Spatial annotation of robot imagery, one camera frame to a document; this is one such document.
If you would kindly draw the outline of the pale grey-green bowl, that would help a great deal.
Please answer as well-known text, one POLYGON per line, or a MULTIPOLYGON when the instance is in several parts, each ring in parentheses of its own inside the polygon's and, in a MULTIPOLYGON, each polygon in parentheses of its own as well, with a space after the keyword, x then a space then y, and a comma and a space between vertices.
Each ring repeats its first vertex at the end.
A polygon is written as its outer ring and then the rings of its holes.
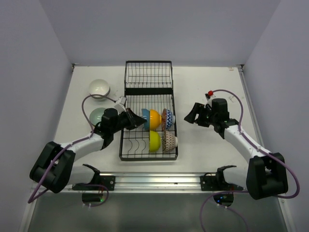
POLYGON ((99 108, 94 109, 90 113, 89 120, 90 120, 90 122, 92 123, 93 126, 95 126, 97 123, 99 123, 101 121, 101 118, 102 118, 105 110, 106 110, 105 108, 99 107, 99 108))

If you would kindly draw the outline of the white ceramic bowl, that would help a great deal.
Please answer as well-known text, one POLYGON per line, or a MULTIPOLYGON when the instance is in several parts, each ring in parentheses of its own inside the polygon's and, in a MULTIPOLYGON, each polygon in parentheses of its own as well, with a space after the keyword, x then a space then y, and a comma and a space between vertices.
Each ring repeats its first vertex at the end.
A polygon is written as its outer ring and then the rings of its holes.
POLYGON ((92 81, 88 87, 89 94, 101 94, 108 96, 110 90, 111 88, 109 83, 103 79, 96 79, 92 81))

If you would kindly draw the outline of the blue ceramic bowl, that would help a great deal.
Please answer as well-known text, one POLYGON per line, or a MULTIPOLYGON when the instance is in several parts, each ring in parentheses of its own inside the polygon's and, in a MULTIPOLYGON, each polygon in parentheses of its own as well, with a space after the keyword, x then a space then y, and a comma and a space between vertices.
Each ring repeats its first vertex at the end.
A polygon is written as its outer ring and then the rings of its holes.
POLYGON ((150 130, 150 111, 147 109, 142 109, 142 117, 146 120, 146 122, 144 122, 144 129, 146 131, 150 130))

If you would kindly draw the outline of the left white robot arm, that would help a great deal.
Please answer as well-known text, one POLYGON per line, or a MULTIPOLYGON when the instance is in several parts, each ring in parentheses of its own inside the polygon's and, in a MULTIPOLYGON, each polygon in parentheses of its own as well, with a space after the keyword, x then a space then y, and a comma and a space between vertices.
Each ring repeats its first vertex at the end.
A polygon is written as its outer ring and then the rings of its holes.
POLYGON ((48 142, 30 171, 29 177, 53 193, 61 192, 67 185, 84 184, 94 190, 101 184, 99 170, 89 164, 74 167, 75 161, 108 147, 113 135, 123 129, 133 130, 146 122, 146 119, 127 108, 118 113, 114 108, 104 111, 101 121, 86 137, 75 142, 57 144, 48 142))

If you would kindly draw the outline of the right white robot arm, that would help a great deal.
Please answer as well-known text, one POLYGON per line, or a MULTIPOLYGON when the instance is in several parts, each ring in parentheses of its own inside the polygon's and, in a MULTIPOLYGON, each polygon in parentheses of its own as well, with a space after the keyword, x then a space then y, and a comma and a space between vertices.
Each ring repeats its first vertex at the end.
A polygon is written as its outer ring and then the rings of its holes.
POLYGON ((250 137, 240 131, 239 122, 230 118, 225 99, 214 99, 211 104, 196 102, 184 120, 202 127, 213 126, 214 131, 229 142, 248 163, 244 169, 236 165, 220 167, 213 178, 206 177, 206 183, 214 183, 222 190, 231 185, 240 186, 247 189, 255 200, 288 191, 283 155, 262 152, 258 143, 249 143, 247 140, 250 137))

